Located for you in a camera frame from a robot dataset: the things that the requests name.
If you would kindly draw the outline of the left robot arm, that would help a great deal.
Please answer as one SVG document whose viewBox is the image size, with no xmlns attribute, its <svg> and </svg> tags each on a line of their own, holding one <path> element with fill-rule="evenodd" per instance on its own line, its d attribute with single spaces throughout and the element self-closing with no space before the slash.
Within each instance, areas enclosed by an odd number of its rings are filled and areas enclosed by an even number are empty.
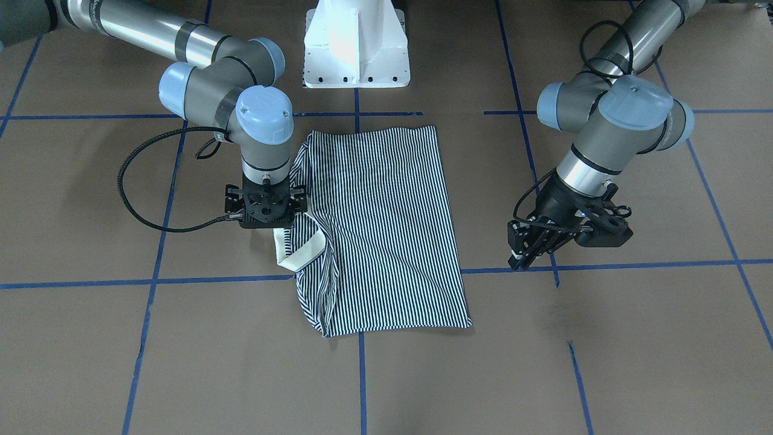
<svg viewBox="0 0 773 435">
<path fill-rule="evenodd" d="M 677 28 L 703 1 L 643 1 L 593 57 L 580 46 L 583 69 L 570 81 L 550 83 L 537 103 L 544 126 L 574 132 L 563 160 L 533 185 L 527 217 L 513 212 L 507 235 L 514 270 L 572 240 L 588 248 L 615 248 L 632 237 L 630 208 L 612 202 L 616 179 L 638 155 L 687 140 L 695 118 L 687 103 L 643 78 Z"/>
</svg>

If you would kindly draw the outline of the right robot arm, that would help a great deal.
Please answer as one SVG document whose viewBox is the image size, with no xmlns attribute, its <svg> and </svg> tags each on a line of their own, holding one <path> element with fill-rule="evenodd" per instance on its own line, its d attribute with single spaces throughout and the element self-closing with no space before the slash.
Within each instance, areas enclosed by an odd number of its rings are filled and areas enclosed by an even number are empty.
<svg viewBox="0 0 773 435">
<path fill-rule="evenodd" d="M 158 135 L 124 160 L 118 190 L 141 223 L 168 232 L 141 217 L 124 191 L 128 165 L 141 151 L 174 135 L 210 132 L 211 143 L 240 147 L 242 185 L 228 185 L 225 214 L 216 222 L 242 228 L 287 228 L 307 209 L 303 185 L 292 185 L 293 109 L 274 86 L 285 69 L 279 46 L 263 37 L 243 40 L 144 1 L 3 1 L 2 47 L 78 28 L 113 37 L 168 58 L 172 64 L 158 84 L 163 107 L 190 122 Z"/>
</svg>

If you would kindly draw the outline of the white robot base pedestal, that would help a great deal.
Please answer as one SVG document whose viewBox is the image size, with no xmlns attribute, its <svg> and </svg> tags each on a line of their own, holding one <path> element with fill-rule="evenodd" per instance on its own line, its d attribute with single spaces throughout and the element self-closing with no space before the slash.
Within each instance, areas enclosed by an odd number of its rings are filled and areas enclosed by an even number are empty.
<svg viewBox="0 0 773 435">
<path fill-rule="evenodd" d="M 404 8 L 395 1 L 319 1 L 306 12 L 304 86 L 403 88 L 411 83 Z"/>
</svg>

